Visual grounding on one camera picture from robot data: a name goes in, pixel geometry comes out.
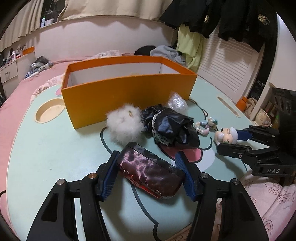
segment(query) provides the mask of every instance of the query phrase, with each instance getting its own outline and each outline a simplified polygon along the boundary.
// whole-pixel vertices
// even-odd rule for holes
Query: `orange object on shelf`
[[[248,99],[246,97],[242,97],[236,104],[236,107],[241,111],[244,112],[247,107]]]
[[[171,92],[188,100],[196,73],[163,57],[120,56],[69,64],[61,92],[75,129],[106,119],[125,103],[144,109]]]
[[[23,51],[22,51],[22,54],[23,54],[23,55],[26,55],[26,54],[28,54],[28,53],[32,53],[33,51],[35,51],[35,46],[23,50]]]

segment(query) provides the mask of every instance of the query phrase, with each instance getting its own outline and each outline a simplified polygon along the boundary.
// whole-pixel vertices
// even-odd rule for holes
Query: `white fluffy pom-pom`
[[[107,127],[113,141],[122,145],[140,139],[144,125],[141,120],[141,111],[138,107],[124,105],[107,114]]]

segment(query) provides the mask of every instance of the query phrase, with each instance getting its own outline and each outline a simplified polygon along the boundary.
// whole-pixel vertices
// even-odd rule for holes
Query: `yellow-green towel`
[[[189,27],[182,24],[178,32],[178,45],[176,50],[186,56],[188,69],[197,72],[202,55],[203,35],[190,32]]]

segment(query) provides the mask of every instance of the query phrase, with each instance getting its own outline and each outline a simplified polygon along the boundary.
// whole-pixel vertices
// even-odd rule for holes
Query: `white shutter door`
[[[218,38],[218,28],[204,39],[197,74],[236,103],[251,80],[259,54],[246,43]]]

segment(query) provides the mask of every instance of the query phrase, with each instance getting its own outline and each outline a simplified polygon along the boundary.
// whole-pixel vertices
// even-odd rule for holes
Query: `light green table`
[[[66,110],[48,123],[36,123],[37,109],[56,98],[55,92],[59,88],[60,85],[51,87],[33,101],[20,125],[10,156],[8,210],[22,241],[26,240],[39,208],[58,179],[64,178],[68,182],[82,179],[106,162],[110,151],[122,149],[110,140],[108,130],[104,130],[105,122],[74,130]],[[209,116],[218,119],[218,129],[231,126],[242,129],[252,124],[241,112],[241,117],[236,117],[217,96],[236,109],[224,94],[200,78],[196,80],[190,97]],[[189,116],[195,121],[204,120],[205,111],[191,102],[188,105]],[[207,149],[213,137],[213,132],[207,137],[200,136],[200,148]],[[140,145],[174,165],[174,161],[154,144],[153,138]],[[252,141],[250,145],[261,148]],[[229,181],[246,172],[239,159],[219,156],[214,144],[209,150],[198,151],[202,155],[198,167],[216,179]],[[192,222],[197,204],[186,196],[183,187],[173,198],[156,200],[118,175],[112,194],[100,205],[111,240],[164,241]],[[84,241],[79,199],[75,200],[75,212],[78,237]]]

